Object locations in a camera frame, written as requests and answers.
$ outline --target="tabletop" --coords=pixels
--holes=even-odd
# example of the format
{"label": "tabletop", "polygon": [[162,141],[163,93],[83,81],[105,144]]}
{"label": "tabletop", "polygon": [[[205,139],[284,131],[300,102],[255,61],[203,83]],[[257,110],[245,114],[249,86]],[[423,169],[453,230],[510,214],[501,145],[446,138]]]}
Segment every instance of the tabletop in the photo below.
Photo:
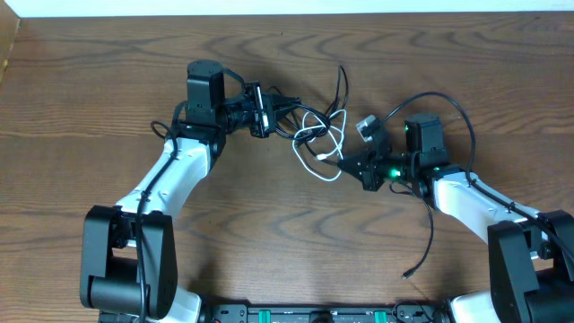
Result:
{"label": "tabletop", "polygon": [[[158,159],[149,123],[170,121],[199,58],[321,110],[344,66],[344,153],[364,148],[361,119],[447,93],[473,122],[485,183],[572,213],[573,39],[574,13],[24,20],[0,89],[0,320],[96,320],[79,301],[83,218]],[[419,112],[439,114],[453,162],[466,163],[465,122],[440,99],[389,121],[396,149],[404,118]],[[426,262],[401,280],[429,236],[420,201],[363,191],[348,175],[325,183],[289,141],[238,132],[174,224],[178,281],[254,304],[438,301],[489,288],[487,246],[456,219],[434,219]]]}

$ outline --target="wooden table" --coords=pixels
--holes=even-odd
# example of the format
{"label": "wooden table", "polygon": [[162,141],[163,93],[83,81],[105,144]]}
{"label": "wooden table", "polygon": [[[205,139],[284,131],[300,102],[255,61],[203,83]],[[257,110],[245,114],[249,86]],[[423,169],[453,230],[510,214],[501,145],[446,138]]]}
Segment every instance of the wooden table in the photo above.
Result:
{"label": "wooden table", "polygon": [[[149,129],[186,99],[186,66],[223,62],[326,108],[336,67],[350,77],[354,123],[418,92],[449,93],[477,133],[474,170],[521,203],[574,212],[574,14],[380,14],[24,20],[0,93],[0,320],[95,321],[78,297],[83,217],[114,205],[150,169]],[[464,121],[432,111],[453,160]],[[424,207],[384,186],[310,176],[274,135],[229,137],[175,223],[179,283],[253,303],[440,300],[489,287],[487,248],[435,213],[424,266],[400,279],[429,235]]]}

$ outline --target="wood grain surface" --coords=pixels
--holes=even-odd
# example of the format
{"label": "wood grain surface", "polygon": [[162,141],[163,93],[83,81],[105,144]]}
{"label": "wood grain surface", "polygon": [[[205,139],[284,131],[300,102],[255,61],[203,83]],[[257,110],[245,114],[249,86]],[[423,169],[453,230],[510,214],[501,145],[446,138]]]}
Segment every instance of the wood grain surface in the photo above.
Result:
{"label": "wood grain surface", "polygon": [[[114,205],[159,157],[149,129],[186,98],[186,66],[223,62],[320,109],[336,67],[354,123],[446,92],[477,134],[475,171],[517,201],[574,212],[574,13],[377,14],[25,20],[0,90],[0,320],[95,321],[79,301],[83,218]],[[464,121],[439,99],[453,160]],[[291,144],[231,135],[175,223],[179,283],[253,303],[440,300],[489,287],[487,248],[416,199],[311,177]]]}

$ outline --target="white wall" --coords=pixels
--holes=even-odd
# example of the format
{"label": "white wall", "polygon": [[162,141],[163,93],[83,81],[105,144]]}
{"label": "white wall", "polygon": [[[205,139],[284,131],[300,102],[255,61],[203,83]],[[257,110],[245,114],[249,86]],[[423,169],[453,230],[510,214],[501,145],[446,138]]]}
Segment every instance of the white wall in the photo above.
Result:
{"label": "white wall", "polygon": [[574,0],[5,0],[22,18],[574,11]]}

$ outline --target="white cable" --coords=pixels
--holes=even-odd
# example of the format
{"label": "white cable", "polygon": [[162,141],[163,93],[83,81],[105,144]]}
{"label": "white cable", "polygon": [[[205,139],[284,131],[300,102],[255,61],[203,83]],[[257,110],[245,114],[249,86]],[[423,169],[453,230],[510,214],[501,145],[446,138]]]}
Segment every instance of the white cable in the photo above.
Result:
{"label": "white cable", "polygon": [[[333,118],[336,115],[338,115],[339,113],[343,113],[343,126],[341,127],[341,129],[331,126],[329,127],[329,129],[327,129],[327,132],[329,133],[329,135],[331,136],[331,139],[333,139],[333,143],[335,143],[335,148],[330,152],[330,153],[320,153],[317,155],[317,159],[322,161],[330,156],[332,156],[334,153],[337,153],[339,155],[339,157],[341,157],[341,159],[343,158],[343,141],[344,141],[344,128],[345,125],[347,123],[347,111],[345,109],[339,109],[335,112],[333,112],[330,116],[328,116],[329,118]],[[303,119],[301,120],[301,126],[302,128],[297,131],[295,133],[295,136],[293,137],[294,140],[292,141],[292,147],[293,147],[293,151],[295,152],[295,154],[297,155],[297,157],[299,158],[299,160],[301,161],[301,164],[303,164],[303,167],[305,167],[305,169],[311,173],[312,175],[314,175],[315,177],[317,177],[318,179],[322,179],[324,181],[334,181],[336,179],[339,178],[339,176],[341,176],[341,170],[339,170],[339,172],[332,178],[325,178],[323,176],[321,176],[320,174],[318,174],[317,172],[315,172],[313,169],[311,169],[308,164],[303,161],[303,158],[301,157],[301,155],[299,154],[298,150],[297,150],[297,137],[299,136],[300,133],[311,130],[311,129],[318,129],[318,128],[325,128],[326,129],[326,125],[323,123],[323,121],[321,121],[319,118],[317,118],[317,116],[313,115],[313,117],[315,117],[315,119],[321,124],[320,126],[312,126],[312,127],[305,127],[305,118],[307,117],[307,115],[309,114],[309,112],[305,113],[305,115],[303,116]],[[339,141],[339,143],[337,143],[335,136],[333,135],[333,133],[331,132],[331,129],[334,129],[336,131],[338,131],[341,134],[341,139]],[[309,141],[309,143],[312,143],[313,141],[315,141],[315,138],[311,139]]]}

